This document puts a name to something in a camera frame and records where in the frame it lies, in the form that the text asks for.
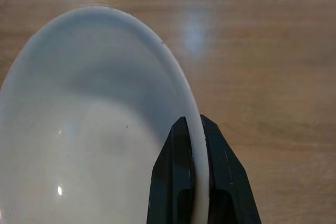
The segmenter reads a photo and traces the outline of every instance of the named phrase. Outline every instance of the white ceramic bowl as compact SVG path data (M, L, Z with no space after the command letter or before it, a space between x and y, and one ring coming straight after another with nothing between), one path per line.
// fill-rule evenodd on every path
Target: white ceramic bowl
M206 223L198 109L175 58L145 24L89 6L32 36L0 91L0 222L145 223L151 171L186 116L194 222Z

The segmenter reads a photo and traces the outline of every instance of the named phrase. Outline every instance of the table surface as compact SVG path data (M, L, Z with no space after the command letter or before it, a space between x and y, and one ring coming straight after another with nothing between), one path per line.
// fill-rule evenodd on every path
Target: table surface
M90 3L164 40L264 224L336 223L336 0L0 0L0 83L32 34Z

